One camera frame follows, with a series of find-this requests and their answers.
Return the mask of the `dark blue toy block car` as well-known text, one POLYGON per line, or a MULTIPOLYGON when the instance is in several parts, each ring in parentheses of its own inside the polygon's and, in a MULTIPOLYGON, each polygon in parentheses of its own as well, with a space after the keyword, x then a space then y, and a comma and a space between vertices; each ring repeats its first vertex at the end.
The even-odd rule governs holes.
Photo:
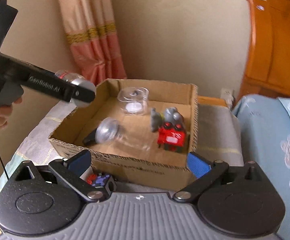
POLYGON ((89 175, 86 182, 97 190, 106 192, 108 195, 117 189, 114 178, 108 173, 89 175))

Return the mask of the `black microphone foam cover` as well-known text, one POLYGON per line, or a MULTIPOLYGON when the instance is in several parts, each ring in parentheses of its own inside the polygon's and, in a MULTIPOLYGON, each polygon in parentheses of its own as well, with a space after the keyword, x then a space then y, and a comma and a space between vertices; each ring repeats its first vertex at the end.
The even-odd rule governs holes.
POLYGON ((84 146, 89 146, 89 145, 94 145, 96 144, 96 139, 95 139, 95 135, 96 135, 96 129, 94 129, 91 133, 89 133, 82 141, 84 146))

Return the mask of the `red toy block car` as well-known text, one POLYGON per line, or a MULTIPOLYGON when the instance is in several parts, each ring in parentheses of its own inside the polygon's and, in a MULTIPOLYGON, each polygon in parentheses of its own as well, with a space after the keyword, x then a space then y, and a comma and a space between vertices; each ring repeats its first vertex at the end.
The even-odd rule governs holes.
POLYGON ((159 147, 162 146, 165 151, 182 153, 187 136, 183 124, 173 125, 171 122, 164 122, 158 132, 159 147))

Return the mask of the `clear plastic bottle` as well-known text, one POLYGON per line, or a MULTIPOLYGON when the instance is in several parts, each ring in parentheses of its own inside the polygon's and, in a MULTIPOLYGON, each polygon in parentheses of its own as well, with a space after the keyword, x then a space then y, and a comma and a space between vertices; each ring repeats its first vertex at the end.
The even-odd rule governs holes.
POLYGON ((148 152, 156 144, 153 138, 142 138, 111 117, 105 118, 99 124, 95 139, 99 145, 111 145, 124 152, 148 152))

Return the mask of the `grey elephant toy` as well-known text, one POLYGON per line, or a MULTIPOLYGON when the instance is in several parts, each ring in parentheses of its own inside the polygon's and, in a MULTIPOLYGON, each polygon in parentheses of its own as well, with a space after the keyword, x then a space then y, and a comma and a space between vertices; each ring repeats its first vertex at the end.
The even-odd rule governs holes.
POLYGON ((157 131, 165 122, 170 122, 173 126, 185 126, 185 119, 176 107, 168 107, 163 113, 159 113, 155 108, 150 110, 150 129, 157 131))

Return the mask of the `clear square plastic container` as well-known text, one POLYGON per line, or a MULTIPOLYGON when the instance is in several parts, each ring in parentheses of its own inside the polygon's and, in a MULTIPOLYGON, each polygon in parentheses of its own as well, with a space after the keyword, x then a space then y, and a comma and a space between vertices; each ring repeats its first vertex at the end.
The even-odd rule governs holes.
POLYGON ((149 91, 144 87, 126 87, 117 95, 120 109, 125 115, 145 115, 148 110, 149 91))

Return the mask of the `brown cardboard box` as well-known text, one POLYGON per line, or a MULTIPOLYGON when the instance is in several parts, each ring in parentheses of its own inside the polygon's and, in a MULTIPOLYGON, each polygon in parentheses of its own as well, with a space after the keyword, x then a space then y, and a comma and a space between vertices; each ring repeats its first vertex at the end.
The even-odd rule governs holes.
POLYGON ((83 140, 105 118, 113 118, 123 128, 123 140, 89 146, 92 168, 107 172, 121 181, 178 191, 194 181, 187 167, 187 154, 195 151, 198 140, 198 87, 194 84, 155 80, 108 79, 97 86, 95 100, 86 108, 76 108, 49 135, 49 141, 63 157, 85 149, 83 140), (184 117, 185 144, 181 152, 158 145, 159 134, 150 129, 150 113, 126 115, 118 93, 127 87, 149 91, 148 107, 162 113, 175 107, 184 117))

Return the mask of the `light blue floral pillow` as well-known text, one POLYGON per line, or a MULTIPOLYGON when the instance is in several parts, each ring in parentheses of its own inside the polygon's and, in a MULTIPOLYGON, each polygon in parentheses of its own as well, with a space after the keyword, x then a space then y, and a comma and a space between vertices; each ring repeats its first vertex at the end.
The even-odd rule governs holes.
POLYGON ((239 122, 244 160, 259 164, 284 201, 278 235, 290 239, 290 98, 247 95, 232 113, 239 122))

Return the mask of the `peach pink curtain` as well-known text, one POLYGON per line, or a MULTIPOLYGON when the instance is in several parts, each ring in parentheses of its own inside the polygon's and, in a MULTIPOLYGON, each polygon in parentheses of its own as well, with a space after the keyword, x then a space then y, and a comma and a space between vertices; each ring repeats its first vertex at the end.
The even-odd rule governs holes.
POLYGON ((111 0, 58 0, 76 65, 95 85, 127 77, 111 0))

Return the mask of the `wooden bed headboard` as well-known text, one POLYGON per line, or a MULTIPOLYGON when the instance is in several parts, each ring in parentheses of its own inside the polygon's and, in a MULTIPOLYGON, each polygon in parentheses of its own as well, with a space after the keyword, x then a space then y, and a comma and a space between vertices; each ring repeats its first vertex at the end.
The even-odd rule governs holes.
POLYGON ((238 98, 290 97, 290 0, 247 0, 251 34, 238 98))

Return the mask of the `white wall socket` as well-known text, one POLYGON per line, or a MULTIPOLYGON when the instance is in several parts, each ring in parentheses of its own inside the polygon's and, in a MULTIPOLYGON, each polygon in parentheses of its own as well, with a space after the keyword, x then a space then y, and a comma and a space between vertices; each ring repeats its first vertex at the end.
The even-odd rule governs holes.
POLYGON ((229 88, 222 88, 220 91, 220 98, 223 99, 229 109, 233 108, 234 104, 234 90, 229 88))

